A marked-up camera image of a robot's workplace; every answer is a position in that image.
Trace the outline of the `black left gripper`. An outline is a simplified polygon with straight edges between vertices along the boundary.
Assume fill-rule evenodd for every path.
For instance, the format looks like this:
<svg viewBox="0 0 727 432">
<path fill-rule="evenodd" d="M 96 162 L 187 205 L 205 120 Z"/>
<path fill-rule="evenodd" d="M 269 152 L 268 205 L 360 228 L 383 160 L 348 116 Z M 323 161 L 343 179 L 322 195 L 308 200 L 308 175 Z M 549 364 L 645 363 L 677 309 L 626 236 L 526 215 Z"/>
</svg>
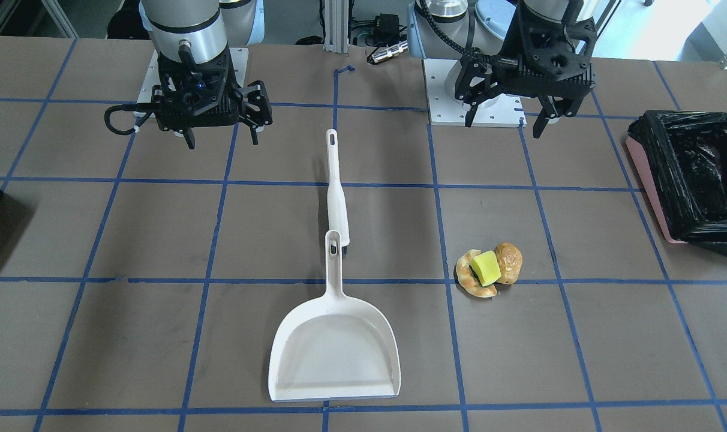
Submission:
<svg viewBox="0 0 727 432">
<path fill-rule="evenodd" d="M 464 125 L 500 95 L 537 98 L 542 109 L 533 125 L 539 139 L 550 120 L 574 117 L 596 87 L 591 55 L 597 42 L 593 17 L 580 9 L 515 9 L 500 50 L 456 46 L 462 53 L 454 97 L 464 103 Z"/>
</svg>

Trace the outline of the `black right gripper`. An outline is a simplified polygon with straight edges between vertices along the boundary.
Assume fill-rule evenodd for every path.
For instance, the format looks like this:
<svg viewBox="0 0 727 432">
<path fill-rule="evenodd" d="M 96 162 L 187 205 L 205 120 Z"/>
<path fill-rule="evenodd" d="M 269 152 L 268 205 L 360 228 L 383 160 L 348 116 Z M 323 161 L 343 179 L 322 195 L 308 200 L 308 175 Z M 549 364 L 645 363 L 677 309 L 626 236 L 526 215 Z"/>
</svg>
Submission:
<svg viewBox="0 0 727 432">
<path fill-rule="evenodd" d="M 271 125 L 271 104 L 262 81 L 243 87 L 238 83 L 230 54 L 186 68 L 158 55 L 160 95 L 154 115 L 161 130 L 178 130 L 189 149 L 196 148 L 193 128 L 245 124 L 252 145 L 259 145 L 260 127 Z"/>
</svg>

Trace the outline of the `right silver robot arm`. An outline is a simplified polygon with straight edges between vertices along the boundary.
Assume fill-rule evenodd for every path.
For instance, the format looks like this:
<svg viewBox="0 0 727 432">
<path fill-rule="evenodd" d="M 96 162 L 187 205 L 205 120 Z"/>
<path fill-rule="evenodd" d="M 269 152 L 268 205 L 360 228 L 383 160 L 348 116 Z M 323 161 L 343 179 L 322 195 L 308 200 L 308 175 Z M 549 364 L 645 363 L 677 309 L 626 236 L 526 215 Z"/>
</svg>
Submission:
<svg viewBox="0 0 727 432">
<path fill-rule="evenodd" d="M 266 85 L 238 79 L 232 49 L 262 41 L 262 1 L 142 1 L 157 54 L 158 82 L 138 112 L 194 149 L 194 129 L 241 124 L 257 134 L 273 121 Z"/>
</svg>

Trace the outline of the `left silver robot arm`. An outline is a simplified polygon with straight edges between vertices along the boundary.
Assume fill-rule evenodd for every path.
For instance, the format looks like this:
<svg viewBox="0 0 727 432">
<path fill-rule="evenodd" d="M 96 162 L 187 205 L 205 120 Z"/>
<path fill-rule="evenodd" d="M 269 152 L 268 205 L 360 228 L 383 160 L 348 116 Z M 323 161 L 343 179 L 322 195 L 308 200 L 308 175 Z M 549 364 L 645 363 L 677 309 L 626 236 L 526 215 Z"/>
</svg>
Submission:
<svg viewBox="0 0 727 432">
<path fill-rule="evenodd" d="M 524 127 L 521 103 L 540 103 L 538 139 L 574 117 L 596 87 L 591 1 L 416 1 L 409 52 L 423 60 L 432 125 Z"/>
</svg>

